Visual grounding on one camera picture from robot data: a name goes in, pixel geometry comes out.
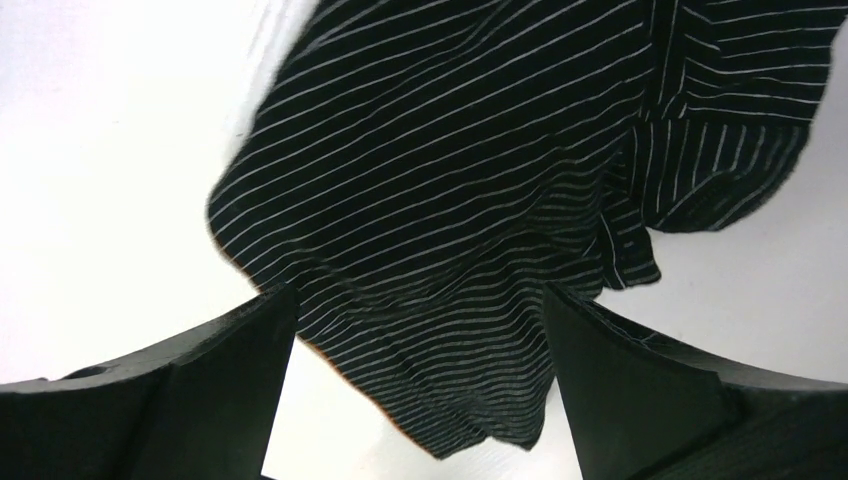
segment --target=white background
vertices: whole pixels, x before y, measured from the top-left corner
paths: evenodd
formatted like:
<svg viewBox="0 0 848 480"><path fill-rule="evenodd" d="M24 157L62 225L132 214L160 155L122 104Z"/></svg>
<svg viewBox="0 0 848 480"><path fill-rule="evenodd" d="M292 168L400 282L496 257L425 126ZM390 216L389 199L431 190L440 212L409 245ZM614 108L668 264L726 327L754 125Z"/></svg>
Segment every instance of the white background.
<svg viewBox="0 0 848 480"><path fill-rule="evenodd" d="M254 292L204 203L314 0L4 0L0 382L57 378ZM848 381L848 34L785 188L720 234L655 235L663 281L613 310L743 362ZM295 345L265 473L296 480L577 479L558 394L532 453L436 462Z"/></svg>

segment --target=striped skirt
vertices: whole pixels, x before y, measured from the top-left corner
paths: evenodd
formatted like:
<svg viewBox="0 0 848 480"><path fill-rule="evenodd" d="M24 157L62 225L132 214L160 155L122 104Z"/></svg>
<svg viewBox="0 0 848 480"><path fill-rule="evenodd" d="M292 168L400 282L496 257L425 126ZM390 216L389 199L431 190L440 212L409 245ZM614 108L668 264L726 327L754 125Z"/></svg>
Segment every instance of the striped skirt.
<svg viewBox="0 0 848 480"><path fill-rule="evenodd" d="M787 179L848 0L323 0L211 194L215 241L444 458L531 448L541 286L656 282L647 229Z"/></svg>

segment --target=white wall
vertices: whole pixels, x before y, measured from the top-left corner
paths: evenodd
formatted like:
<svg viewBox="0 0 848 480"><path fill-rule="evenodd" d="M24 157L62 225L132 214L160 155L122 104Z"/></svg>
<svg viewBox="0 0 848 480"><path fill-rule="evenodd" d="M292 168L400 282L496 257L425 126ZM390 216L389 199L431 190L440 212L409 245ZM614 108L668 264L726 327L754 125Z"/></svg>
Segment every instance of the white wall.
<svg viewBox="0 0 848 480"><path fill-rule="evenodd" d="M313 2L3 1L0 382L60 377L253 296L209 241L204 202ZM780 194L727 232L656 236L663 282L602 303L738 360L848 381L848 34L835 70ZM488 442L438 463L296 345L265 470L579 478L555 392L548 407L531 454Z"/></svg>

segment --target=black striped fabric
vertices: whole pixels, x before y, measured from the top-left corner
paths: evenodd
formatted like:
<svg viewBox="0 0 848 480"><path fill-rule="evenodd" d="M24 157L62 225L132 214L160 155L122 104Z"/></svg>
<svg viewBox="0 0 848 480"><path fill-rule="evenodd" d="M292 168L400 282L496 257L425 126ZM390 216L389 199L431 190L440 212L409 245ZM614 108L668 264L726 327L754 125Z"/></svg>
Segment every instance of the black striped fabric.
<svg viewBox="0 0 848 480"><path fill-rule="evenodd" d="M656 282L791 173L848 0L324 0L212 192L223 252L432 455L537 441L541 285Z"/></svg>

